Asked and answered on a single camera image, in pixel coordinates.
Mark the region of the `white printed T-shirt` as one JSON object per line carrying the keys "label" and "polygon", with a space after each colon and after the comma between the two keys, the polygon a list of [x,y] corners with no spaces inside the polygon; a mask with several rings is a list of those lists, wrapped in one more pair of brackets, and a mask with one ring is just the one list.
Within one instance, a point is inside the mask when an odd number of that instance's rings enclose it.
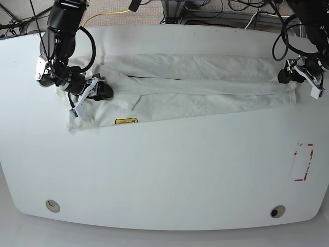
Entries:
{"label": "white printed T-shirt", "polygon": [[247,112],[297,103],[297,84],[279,83],[282,62],[224,55],[102,56],[87,72],[107,79],[114,96],[82,103],[68,131]]}

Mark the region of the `aluminium frame stand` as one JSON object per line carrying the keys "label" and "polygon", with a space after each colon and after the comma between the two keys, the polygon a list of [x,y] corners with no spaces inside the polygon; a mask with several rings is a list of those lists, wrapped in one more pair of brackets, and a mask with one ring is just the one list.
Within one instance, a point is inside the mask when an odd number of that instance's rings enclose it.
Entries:
{"label": "aluminium frame stand", "polygon": [[186,1],[160,1],[165,24],[180,24],[182,21],[182,10]]}

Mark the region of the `red tape rectangle marking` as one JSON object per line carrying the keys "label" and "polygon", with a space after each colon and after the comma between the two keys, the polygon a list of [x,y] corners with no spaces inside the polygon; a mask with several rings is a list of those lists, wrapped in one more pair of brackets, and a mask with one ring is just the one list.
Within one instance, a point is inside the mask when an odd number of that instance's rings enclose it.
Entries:
{"label": "red tape rectangle marking", "polygon": [[291,166],[291,177],[296,182],[305,181],[314,152],[314,144],[297,144]]}

